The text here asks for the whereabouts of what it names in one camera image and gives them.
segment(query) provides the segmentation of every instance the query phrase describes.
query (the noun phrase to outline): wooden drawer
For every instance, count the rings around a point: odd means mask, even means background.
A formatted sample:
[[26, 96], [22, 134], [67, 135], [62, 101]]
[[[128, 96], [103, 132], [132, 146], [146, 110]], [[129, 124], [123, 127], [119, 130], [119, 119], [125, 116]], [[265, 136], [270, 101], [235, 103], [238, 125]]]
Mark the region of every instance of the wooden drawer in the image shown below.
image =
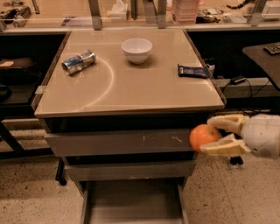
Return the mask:
[[149, 163], [66, 165], [66, 173], [73, 181], [110, 179], [162, 179], [189, 177], [196, 165], [191, 161]]
[[80, 223], [188, 224], [176, 179], [87, 182]]
[[57, 157], [192, 151], [189, 129], [145, 129], [46, 134]]

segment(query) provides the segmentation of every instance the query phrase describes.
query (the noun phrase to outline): silver can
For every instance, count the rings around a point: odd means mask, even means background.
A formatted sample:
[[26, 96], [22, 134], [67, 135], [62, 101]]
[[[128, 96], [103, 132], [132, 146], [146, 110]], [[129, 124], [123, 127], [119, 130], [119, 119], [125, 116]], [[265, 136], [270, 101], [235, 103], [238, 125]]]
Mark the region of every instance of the silver can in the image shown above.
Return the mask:
[[81, 71], [85, 67], [88, 67], [95, 62], [95, 53], [93, 53], [91, 50], [87, 50], [80, 55], [75, 55], [72, 58], [62, 62], [61, 65], [64, 72], [70, 75]]

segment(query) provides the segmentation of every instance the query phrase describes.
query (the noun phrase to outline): bowl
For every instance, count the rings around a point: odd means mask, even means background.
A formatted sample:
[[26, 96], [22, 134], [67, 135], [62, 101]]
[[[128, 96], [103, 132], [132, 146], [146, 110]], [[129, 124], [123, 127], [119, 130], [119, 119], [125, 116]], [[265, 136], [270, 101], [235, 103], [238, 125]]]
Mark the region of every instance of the bowl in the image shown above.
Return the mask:
[[152, 49], [152, 43], [144, 38], [130, 38], [122, 43], [122, 50], [127, 60], [133, 64], [145, 62]]

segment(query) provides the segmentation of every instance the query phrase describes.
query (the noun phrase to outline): white robotic hand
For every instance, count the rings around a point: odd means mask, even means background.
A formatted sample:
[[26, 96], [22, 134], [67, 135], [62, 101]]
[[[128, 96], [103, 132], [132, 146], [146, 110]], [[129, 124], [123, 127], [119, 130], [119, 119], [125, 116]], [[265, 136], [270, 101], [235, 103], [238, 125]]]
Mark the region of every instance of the white robotic hand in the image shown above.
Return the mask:
[[242, 140], [229, 135], [218, 142], [201, 145], [203, 152], [213, 156], [236, 157], [251, 151], [257, 157], [279, 158], [280, 116], [219, 115], [208, 119], [207, 124], [227, 132], [234, 132]]

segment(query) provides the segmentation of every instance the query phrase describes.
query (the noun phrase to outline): drawer front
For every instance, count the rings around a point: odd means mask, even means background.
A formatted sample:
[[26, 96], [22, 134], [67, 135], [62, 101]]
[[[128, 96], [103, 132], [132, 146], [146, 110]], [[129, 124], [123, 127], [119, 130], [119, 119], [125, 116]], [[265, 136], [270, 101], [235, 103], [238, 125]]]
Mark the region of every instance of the drawer front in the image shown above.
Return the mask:
[[162, 179], [189, 177], [196, 161], [165, 161], [155, 163], [66, 165], [73, 181], [111, 179]]
[[46, 134], [57, 157], [193, 151], [189, 129]]
[[176, 179], [87, 182], [81, 223], [187, 224]]

